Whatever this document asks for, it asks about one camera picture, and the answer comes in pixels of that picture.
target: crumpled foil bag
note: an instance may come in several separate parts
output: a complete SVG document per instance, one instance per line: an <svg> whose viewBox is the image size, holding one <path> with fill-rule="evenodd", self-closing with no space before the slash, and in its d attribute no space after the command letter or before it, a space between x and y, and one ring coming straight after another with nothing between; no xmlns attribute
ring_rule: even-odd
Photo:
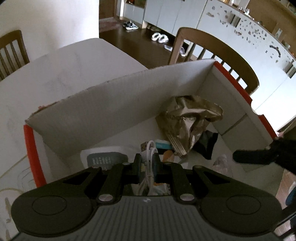
<svg viewBox="0 0 296 241"><path fill-rule="evenodd" d="M165 109L156 121L180 156L192 149L210 122L223 118L220 106L199 96L172 97Z"/></svg>

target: white door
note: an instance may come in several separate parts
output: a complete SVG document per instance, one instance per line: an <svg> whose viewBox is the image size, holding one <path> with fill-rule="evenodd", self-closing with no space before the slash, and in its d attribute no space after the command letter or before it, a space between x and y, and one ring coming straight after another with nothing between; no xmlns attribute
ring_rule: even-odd
<svg viewBox="0 0 296 241"><path fill-rule="evenodd" d="M207 0L182 1L172 34L176 36L181 27L196 28L206 3Z"/></svg>
<svg viewBox="0 0 296 241"><path fill-rule="evenodd" d="M163 5L163 0L147 0L145 7L144 20L157 26L157 21L160 15L160 9Z"/></svg>
<svg viewBox="0 0 296 241"><path fill-rule="evenodd" d="M172 33L181 4L182 0L163 0L157 26Z"/></svg>

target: wooden floor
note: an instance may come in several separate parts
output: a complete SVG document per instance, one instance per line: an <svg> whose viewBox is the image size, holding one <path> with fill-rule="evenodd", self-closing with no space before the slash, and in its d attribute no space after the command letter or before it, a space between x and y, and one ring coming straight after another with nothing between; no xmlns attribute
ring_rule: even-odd
<svg viewBox="0 0 296 241"><path fill-rule="evenodd" d="M152 41L154 32L148 29L126 30L123 27L100 33L100 38L111 43L129 56L143 64L146 68L152 69L168 64L170 51L166 50L158 42ZM174 39L167 45L172 46Z"/></svg>

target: speckled countertop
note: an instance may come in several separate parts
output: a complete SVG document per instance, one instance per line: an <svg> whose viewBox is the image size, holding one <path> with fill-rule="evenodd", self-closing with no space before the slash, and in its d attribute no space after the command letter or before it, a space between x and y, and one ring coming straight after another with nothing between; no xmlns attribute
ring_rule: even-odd
<svg viewBox="0 0 296 241"><path fill-rule="evenodd" d="M228 4L226 4L225 2L222 2L222 1L220 1L220 0L216 0L216 1L218 1L219 3L222 3L222 4L225 4L225 5L227 5L227 6L229 6L229 7L231 7L233 10L235 10L235 11L237 11L237 12L239 12L239 13L241 13L241 14L243 14L246 18L248 18L248 19L250 19L252 22L254 22L255 24L257 24L258 26L260 26L261 28L263 28L265 31L267 31L273 38L274 38L274 40L275 41L277 41L280 45L282 45L285 49L286 49L286 47L278 40L278 39L276 39L266 28L264 28L262 25L260 25L260 24L258 24L258 22L257 21L255 21L251 16L248 16L248 15L246 15L243 11L240 11L240 10L238 10L238 8L236 8L236 7L234 7L234 6L231 6L231 5L228 5ZM282 8L282 9L284 9L284 10L287 10L288 12L290 12L291 13L291 15L293 15L293 17L296 19L296 16L291 12L291 11L289 11L288 10L288 8L287 7L285 7L283 4L281 4L280 2L279 3L277 3L276 2L276 4L277 5L279 5L279 7L280 8ZM294 57L294 55L292 55L291 53L290 53L290 51L288 51L288 53L291 55L291 57L296 61L296 58Z"/></svg>

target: plastic bag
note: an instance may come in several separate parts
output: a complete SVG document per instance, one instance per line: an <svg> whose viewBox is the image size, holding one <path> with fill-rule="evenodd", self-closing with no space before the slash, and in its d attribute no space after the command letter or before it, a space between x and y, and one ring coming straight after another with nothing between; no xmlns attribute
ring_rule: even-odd
<svg viewBox="0 0 296 241"><path fill-rule="evenodd" d="M213 171L216 171L224 176L233 177L231 167L227 162L226 155L221 155L213 164Z"/></svg>

